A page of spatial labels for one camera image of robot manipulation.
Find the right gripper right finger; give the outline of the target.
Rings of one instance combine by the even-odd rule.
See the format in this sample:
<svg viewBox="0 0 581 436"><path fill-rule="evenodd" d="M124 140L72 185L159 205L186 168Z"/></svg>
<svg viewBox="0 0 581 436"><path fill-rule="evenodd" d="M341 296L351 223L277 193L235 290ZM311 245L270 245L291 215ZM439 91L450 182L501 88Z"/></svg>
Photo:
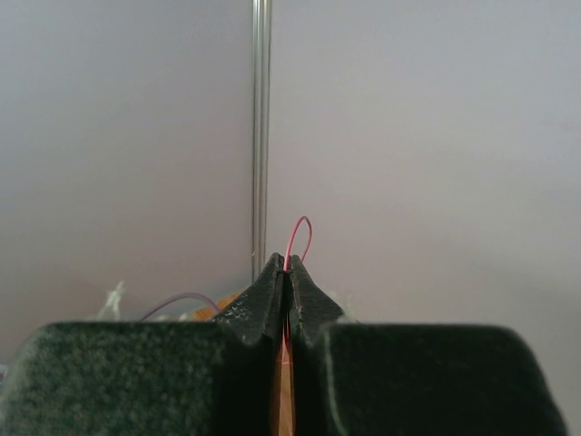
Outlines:
<svg viewBox="0 0 581 436"><path fill-rule="evenodd" d="M349 322L298 256L287 272L299 435L564 435L534 353L484 324Z"/></svg>

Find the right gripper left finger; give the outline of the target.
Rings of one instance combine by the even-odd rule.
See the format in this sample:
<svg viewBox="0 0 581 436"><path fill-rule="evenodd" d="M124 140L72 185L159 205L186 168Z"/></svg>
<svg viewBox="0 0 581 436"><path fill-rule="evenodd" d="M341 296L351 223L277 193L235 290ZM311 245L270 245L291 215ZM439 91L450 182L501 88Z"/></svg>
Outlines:
<svg viewBox="0 0 581 436"><path fill-rule="evenodd" d="M1 387L4 435L274 435L283 260L205 322L58 322Z"/></svg>

